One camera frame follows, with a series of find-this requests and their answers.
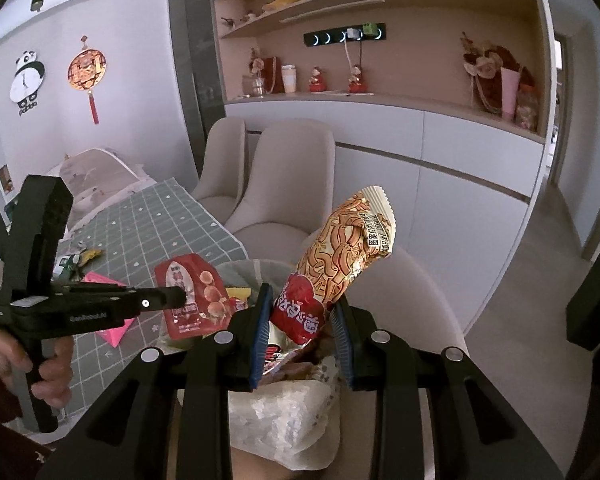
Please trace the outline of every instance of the doll figurine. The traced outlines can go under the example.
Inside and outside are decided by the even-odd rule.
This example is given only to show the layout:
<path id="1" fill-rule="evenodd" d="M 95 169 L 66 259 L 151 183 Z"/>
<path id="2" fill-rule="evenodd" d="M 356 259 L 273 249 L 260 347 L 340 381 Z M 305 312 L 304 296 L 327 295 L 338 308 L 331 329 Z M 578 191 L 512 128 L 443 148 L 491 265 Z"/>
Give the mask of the doll figurine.
<path id="1" fill-rule="evenodd" d="M 351 77 L 349 78 L 349 93 L 360 94 L 366 92 L 366 83 L 362 75 L 362 67 L 358 64 L 351 69 Z"/>
<path id="2" fill-rule="evenodd" d="M 320 67 L 314 66 L 314 69 L 311 70 L 311 79 L 309 79 L 309 92 L 324 92 L 326 89 L 327 85 Z"/>

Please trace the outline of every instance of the white cup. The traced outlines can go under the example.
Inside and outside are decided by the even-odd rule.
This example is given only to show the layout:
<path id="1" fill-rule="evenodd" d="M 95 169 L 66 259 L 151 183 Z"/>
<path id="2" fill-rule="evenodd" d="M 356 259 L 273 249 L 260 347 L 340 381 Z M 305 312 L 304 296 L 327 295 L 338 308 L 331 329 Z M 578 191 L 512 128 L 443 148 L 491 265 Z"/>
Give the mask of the white cup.
<path id="1" fill-rule="evenodd" d="M 296 91 L 296 67 L 294 65 L 282 66 L 282 83 L 285 86 L 285 94 L 293 94 Z"/>

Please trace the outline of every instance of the hallway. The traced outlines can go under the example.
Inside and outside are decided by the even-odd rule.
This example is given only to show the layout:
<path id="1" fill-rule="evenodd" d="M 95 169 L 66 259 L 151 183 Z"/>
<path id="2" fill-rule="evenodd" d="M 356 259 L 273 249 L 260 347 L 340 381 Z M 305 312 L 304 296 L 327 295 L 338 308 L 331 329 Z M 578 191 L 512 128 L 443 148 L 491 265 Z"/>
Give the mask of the hallway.
<path id="1" fill-rule="evenodd" d="M 566 339 L 566 305 L 590 263 L 559 193 L 543 183 L 500 286 L 466 337 L 472 359 L 566 472 L 589 400 L 592 353 Z"/>

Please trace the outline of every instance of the pink box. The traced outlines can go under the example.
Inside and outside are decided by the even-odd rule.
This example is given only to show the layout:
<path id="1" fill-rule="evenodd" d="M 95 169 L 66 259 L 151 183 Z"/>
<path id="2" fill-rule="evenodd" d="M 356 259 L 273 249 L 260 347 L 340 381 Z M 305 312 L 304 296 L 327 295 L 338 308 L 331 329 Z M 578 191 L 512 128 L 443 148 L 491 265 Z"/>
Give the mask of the pink box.
<path id="1" fill-rule="evenodd" d="M 82 279 L 83 283 L 109 283 L 111 285 L 122 285 L 126 286 L 125 283 L 117 282 L 116 280 L 112 280 L 107 278 L 106 276 L 102 276 L 97 272 L 87 272 L 84 278 Z M 120 340 L 122 336 L 125 335 L 126 329 L 129 328 L 134 322 L 135 317 L 131 319 L 126 319 L 123 326 L 118 328 L 109 328 L 108 330 L 98 330 L 96 334 L 98 334 L 101 338 L 104 339 L 107 343 L 109 343 L 113 348 L 120 344 Z"/>

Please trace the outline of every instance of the panda figurine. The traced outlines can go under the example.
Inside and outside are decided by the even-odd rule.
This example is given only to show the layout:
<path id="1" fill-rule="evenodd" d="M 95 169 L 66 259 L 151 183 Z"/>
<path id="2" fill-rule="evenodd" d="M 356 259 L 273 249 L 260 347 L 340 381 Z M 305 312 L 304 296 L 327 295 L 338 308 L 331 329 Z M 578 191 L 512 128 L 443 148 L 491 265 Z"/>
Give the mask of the panda figurine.
<path id="1" fill-rule="evenodd" d="M 16 60 L 16 73 L 9 97 L 20 107 L 20 115 L 38 104 L 38 89 L 45 78 L 45 66 L 33 50 L 26 50 Z"/>

